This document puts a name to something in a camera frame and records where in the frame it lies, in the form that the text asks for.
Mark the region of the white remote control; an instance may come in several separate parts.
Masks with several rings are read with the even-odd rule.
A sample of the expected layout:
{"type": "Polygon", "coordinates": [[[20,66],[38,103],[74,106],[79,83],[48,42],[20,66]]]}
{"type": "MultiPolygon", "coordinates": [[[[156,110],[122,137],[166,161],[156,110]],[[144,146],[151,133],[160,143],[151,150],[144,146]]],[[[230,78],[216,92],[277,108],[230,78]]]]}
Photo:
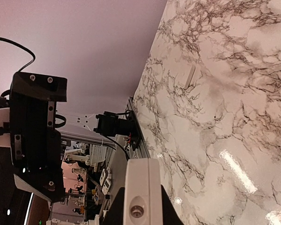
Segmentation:
{"type": "Polygon", "coordinates": [[[162,225],[162,188],[159,161],[130,159],[127,163],[123,224],[162,225]]]}

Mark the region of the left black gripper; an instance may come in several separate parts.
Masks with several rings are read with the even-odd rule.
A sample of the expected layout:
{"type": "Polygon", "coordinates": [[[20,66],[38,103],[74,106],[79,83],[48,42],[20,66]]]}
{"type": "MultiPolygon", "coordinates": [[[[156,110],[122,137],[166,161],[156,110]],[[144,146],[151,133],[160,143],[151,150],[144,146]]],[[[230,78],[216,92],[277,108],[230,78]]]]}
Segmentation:
{"type": "Polygon", "coordinates": [[[9,131],[18,189],[52,203],[65,197],[56,104],[67,100],[67,79],[16,72],[9,96],[9,131]]]}

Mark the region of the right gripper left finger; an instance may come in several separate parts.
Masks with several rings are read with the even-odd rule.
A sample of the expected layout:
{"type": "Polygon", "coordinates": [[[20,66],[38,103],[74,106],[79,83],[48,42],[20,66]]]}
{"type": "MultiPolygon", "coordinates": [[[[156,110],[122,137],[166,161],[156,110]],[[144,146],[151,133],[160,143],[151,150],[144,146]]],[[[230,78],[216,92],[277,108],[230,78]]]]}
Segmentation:
{"type": "Polygon", "coordinates": [[[106,213],[103,225],[123,225],[125,188],[121,187],[106,213]]]}

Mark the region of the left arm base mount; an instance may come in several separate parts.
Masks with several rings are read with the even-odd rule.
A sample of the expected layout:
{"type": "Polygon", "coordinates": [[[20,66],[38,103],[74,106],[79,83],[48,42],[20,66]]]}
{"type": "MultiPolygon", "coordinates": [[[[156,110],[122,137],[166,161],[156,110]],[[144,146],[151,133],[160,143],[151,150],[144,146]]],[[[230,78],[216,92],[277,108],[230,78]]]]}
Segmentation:
{"type": "Polygon", "coordinates": [[[127,136],[133,151],[139,147],[142,134],[134,111],[126,110],[122,113],[105,111],[103,114],[97,114],[95,118],[97,126],[93,129],[94,132],[107,137],[127,136]]]}

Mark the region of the white battery cover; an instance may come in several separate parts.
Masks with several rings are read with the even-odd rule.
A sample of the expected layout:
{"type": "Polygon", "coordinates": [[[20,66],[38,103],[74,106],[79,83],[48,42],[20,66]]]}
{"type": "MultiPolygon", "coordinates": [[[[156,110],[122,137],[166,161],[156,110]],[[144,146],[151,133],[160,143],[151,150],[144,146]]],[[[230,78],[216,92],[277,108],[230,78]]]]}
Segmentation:
{"type": "Polygon", "coordinates": [[[196,71],[196,65],[192,64],[183,72],[179,73],[176,76],[176,80],[175,80],[176,85],[179,88],[187,89],[191,84],[195,71],[196,71]]]}

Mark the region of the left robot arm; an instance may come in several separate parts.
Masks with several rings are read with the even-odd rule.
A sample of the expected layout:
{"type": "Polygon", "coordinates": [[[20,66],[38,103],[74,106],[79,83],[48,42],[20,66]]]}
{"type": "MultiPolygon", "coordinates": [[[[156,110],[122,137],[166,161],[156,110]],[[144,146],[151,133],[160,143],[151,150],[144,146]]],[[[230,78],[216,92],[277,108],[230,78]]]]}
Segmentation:
{"type": "Polygon", "coordinates": [[[67,79],[16,72],[0,96],[0,148],[8,148],[17,189],[50,203],[65,198],[62,135],[56,112],[67,100],[67,79]]]}

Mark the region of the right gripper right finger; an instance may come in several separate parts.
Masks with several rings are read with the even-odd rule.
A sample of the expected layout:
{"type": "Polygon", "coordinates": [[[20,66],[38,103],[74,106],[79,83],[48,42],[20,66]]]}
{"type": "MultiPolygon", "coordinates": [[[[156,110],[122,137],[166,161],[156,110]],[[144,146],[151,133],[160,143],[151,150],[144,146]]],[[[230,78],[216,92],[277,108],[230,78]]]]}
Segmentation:
{"type": "Polygon", "coordinates": [[[184,225],[177,215],[170,198],[168,197],[163,185],[162,190],[162,210],[163,210],[163,225],[184,225]]]}

